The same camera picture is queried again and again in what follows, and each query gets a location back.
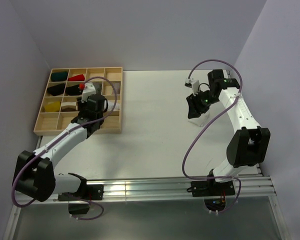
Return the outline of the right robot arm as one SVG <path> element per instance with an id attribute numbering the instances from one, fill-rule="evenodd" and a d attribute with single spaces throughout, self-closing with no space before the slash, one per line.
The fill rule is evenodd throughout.
<path id="1" fill-rule="evenodd" d="M 185 81 L 185 86 L 192 90 L 186 98 L 187 117 L 197 119 L 207 113 L 211 105 L 221 103 L 232 124 L 234 134 L 226 148 L 226 158 L 210 171 L 210 180 L 206 183 L 207 191 L 217 195 L 225 182 L 265 160 L 271 133 L 253 117 L 241 94 L 241 84 L 235 78 L 226 78 L 221 69 L 212 70 L 207 77 L 206 91 L 200 89 L 198 80 L 190 78 Z"/>

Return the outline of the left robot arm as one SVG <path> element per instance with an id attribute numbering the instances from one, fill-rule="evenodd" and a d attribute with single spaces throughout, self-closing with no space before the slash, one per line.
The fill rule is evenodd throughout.
<path id="1" fill-rule="evenodd" d="M 19 154 L 12 182 L 12 202 L 19 206 L 15 192 L 32 198 L 33 201 L 46 201 L 53 194 L 69 193 L 81 200 L 88 193 L 87 179 L 75 174 L 55 175 L 58 162 L 75 146 L 88 139 L 100 129 L 104 113 L 108 110 L 107 99 L 100 94 L 92 94 L 80 101 L 78 115 L 56 138 L 33 152 Z"/>

